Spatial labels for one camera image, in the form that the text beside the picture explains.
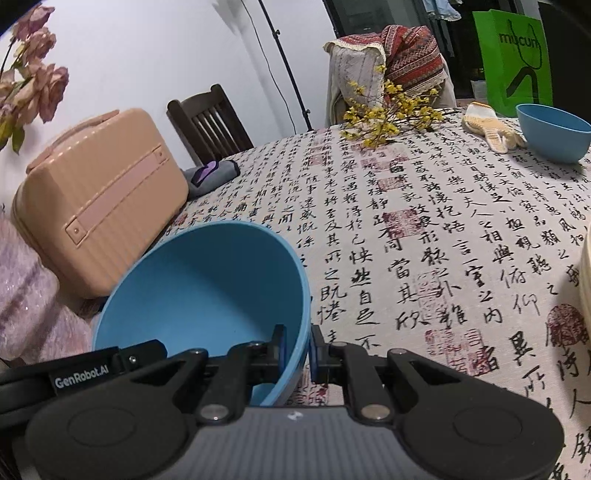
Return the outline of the dark wooden chair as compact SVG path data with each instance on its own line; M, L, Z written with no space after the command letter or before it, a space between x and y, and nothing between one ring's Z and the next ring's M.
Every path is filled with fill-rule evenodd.
M166 114L197 164L219 161L253 148L249 134L219 84L183 101L169 101Z

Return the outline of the dark sliding glass door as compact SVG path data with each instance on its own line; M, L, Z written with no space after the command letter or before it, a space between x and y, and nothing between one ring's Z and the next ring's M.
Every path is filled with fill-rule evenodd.
M443 53L453 56L462 39L477 41L475 11L499 10L540 18L537 1L450 1L459 20L445 20L433 2L430 11L424 1L324 1L337 37L379 32L384 26L426 25L435 35Z

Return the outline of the red patterned blanket on chair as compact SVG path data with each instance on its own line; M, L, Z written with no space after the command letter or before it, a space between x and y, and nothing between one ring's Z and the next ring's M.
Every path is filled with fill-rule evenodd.
M386 95L390 80L414 98L436 89L437 108L457 106L445 58L426 26L388 25L377 33L352 34L326 42L329 54L325 123L344 121L354 101L374 106Z

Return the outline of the green paper shopping bag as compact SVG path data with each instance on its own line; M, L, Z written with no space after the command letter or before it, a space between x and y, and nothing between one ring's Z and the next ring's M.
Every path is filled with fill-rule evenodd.
M523 103L553 104L547 42L538 19L500 11L473 13L483 58L487 100L515 117Z

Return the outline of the yellow flower branches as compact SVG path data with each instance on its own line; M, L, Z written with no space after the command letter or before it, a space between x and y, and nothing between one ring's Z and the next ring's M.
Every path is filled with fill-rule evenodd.
M374 150L404 133L433 132L444 121L442 110L436 106L444 83L411 95L401 84L384 78L384 66L377 67L376 72L381 76L376 93L349 80L353 96L346 99L342 138Z

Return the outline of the grey purple cloth pouch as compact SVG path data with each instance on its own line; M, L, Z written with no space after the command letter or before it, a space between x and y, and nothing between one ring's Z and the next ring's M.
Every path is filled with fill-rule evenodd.
M240 175L233 160L211 161L204 166L183 171L188 186L187 200L192 201L211 193Z

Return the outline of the glittery pink vase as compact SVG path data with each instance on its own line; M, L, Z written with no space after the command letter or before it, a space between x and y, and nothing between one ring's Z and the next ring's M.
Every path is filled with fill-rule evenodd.
M58 299L58 278L1 218L1 358L27 364L91 350L91 326Z

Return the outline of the yellow dotted work glove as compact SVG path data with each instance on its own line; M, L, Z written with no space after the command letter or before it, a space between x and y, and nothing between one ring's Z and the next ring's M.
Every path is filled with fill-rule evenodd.
M495 110L484 103L470 103L462 118L462 125L469 133L484 138L490 149L499 154L527 146L525 138L500 120Z

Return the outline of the dried pink roses bouquet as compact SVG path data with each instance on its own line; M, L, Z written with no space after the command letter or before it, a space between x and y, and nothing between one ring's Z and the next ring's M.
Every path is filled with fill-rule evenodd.
M55 11L37 4L12 27L1 63L1 147L19 153L25 127L39 118L53 120L69 83L69 71L46 63L57 38L47 27Z

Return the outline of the studio lamp on stand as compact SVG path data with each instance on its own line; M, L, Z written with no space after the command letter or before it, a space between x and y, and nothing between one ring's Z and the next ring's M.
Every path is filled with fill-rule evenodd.
M283 49L283 43L280 40L280 29L277 29L276 26L273 25L273 20L270 18L270 13L267 11L266 6L264 5L263 0L259 0L260 9L263 11L263 16L266 18L266 23L270 27L271 35L273 36L274 42L276 42L276 48L279 50L280 58L283 61L284 69L287 71L287 77L290 79L291 87L294 89L294 95L297 98L298 106L301 109L301 116L304 118L304 124L307 126L308 131L314 130L311 125L311 111L308 110L307 106L304 105L304 98L301 96L301 90L297 85L297 80L294 77L293 69L290 67L290 61L287 59L286 51Z

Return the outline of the pink small suitcase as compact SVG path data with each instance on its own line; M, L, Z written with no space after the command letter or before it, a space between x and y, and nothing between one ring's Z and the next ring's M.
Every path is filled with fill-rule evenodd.
M114 110L57 137L26 169L11 217L61 285L108 296L187 199L150 115Z

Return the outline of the blue bowl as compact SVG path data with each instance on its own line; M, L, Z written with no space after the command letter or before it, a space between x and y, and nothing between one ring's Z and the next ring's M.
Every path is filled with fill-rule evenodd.
M590 147L591 126L567 111L541 104L523 103L516 112L528 147L559 164L578 163Z
M221 356L286 328L283 374L252 392L252 404L280 405L296 389L308 353L311 291L287 240L245 221L215 221L152 248L108 297L92 346L162 342L169 355L204 348Z

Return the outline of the calligraphy print tablecloth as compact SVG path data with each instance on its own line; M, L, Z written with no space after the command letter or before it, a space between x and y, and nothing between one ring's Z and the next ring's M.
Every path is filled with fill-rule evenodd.
M331 127L235 162L158 244L215 221L279 234L307 274L311 326L387 359L394 419L353 419L307 353L287 402L212 422L164 478L589 477L588 160L495 153L453 114L375 150Z

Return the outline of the blue bowl front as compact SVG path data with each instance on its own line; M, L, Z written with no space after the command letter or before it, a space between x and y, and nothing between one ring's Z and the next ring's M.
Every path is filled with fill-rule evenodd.
M280 405L296 389L308 353L311 291L287 240L245 221L215 221L152 248L108 297L92 346L162 342L169 355L204 348L221 356L286 328L283 374L252 392L252 404Z

